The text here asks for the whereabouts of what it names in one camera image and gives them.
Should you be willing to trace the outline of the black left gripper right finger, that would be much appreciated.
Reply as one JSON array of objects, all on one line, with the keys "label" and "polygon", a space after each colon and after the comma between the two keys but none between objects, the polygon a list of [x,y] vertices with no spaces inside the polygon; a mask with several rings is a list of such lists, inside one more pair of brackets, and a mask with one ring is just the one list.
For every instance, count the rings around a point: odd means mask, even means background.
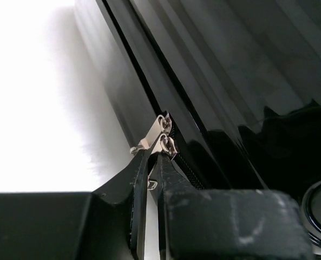
[{"label": "black left gripper right finger", "polygon": [[299,206],[274,190],[199,190],[166,155],[158,181],[161,259],[314,259]]}]

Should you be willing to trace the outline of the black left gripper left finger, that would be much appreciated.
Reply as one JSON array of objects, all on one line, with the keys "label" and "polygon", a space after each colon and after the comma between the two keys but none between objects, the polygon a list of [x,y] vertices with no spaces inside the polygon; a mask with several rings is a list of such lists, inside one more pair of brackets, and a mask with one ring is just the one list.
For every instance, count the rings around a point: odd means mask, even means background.
[{"label": "black left gripper left finger", "polygon": [[143,259],[148,158],[92,192],[0,193],[0,259]]}]

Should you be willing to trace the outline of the black white astronaut suitcase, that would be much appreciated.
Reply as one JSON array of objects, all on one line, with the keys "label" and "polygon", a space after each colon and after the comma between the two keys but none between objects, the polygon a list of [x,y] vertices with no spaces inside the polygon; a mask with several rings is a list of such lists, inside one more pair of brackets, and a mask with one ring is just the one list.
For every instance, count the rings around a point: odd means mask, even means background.
[{"label": "black white astronaut suitcase", "polygon": [[198,188],[289,194],[321,258],[321,1],[76,1],[131,146],[170,115]]}]

